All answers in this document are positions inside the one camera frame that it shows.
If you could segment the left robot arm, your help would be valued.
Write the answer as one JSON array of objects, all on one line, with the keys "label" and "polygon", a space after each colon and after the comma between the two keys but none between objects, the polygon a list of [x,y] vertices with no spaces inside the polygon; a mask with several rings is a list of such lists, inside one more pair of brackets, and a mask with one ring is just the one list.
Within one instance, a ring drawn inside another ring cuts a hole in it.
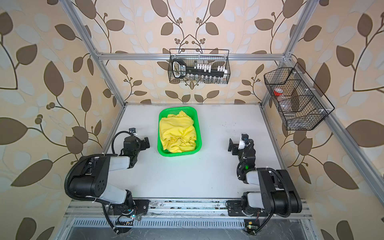
[{"label": "left robot arm", "polygon": [[117,170],[131,169],[138,161],[141,151],[150,148],[149,138],[139,139],[133,133],[124,139],[120,154],[94,154],[83,156],[69,170],[64,183],[65,193],[77,201],[98,202],[104,205],[120,205],[132,209],[135,202],[132,193],[119,189],[108,183],[109,173]]}]

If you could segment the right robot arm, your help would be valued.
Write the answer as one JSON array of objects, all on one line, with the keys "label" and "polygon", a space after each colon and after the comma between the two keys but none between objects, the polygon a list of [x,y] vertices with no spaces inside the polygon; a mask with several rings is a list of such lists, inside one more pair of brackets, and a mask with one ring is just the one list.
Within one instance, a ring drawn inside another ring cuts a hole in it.
[{"label": "right robot arm", "polygon": [[258,192],[244,192],[239,200],[227,201],[229,216],[254,217],[266,213],[287,218],[302,211],[301,198],[288,171],[257,168],[255,144],[247,134],[242,135],[238,144],[229,140],[228,151],[239,159],[236,168],[238,180],[260,189]]}]

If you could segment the green plastic basket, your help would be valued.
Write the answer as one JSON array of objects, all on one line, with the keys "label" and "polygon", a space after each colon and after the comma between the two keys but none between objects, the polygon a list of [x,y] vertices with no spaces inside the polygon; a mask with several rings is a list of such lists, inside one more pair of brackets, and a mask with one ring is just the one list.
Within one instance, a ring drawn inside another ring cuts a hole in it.
[{"label": "green plastic basket", "polygon": [[160,112],[159,114],[159,122],[161,118],[167,117],[168,114],[178,114],[179,111],[184,111],[189,117],[191,117],[194,120],[194,127],[197,132],[197,140],[196,140],[196,149],[191,152],[185,152],[185,153],[178,153],[178,154],[171,154],[168,151],[164,151],[162,149],[162,144],[160,141],[160,133],[159,133],[159,124],[158,124],[158,143],[157,143],[157,149],[160,155],[164,157],[179,157],[179,156],[186,156],[186,155],[192,155],[197,153],[201,147],[202,147],[202,136],[200,131],[200,125],[199,125],[199,118],[197,110],[193,107],[177,107],[177,108],[168,108]]}]

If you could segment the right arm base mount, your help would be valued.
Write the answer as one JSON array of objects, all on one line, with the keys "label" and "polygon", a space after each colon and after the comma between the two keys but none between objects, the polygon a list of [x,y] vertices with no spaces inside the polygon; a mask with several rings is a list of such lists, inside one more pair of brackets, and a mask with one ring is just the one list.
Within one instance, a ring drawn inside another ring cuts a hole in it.
[{"label": "right arm base mount", "polygon": [[267,217],[269,214],[262,209],[246,209],[242,205],[241,200],[228,200],[226,201],[226,208],[230,217]]}]

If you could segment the yellow trousers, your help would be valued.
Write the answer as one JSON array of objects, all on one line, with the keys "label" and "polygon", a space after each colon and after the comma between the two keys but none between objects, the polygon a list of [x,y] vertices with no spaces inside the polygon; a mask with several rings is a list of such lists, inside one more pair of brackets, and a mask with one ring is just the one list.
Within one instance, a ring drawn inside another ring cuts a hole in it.
[{"label": "yellow trousers", "polygon": [[168,114],[159,122],[162,149],[171,154],[191,152],[196,149],[197,132],[194,120],[184,111]]}]

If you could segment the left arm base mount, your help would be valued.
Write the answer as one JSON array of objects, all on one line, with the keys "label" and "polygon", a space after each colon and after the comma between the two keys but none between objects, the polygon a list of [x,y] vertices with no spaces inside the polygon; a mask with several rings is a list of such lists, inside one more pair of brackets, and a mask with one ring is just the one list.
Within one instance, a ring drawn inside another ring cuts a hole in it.
[{"label": "left arm base mount", "polygon": [[111,204],[110,208],[113,215],[132,216],[132,215],[145,215],[149,210],[150,200],[133,199],[126,200],[124,204],[114,205]]}]

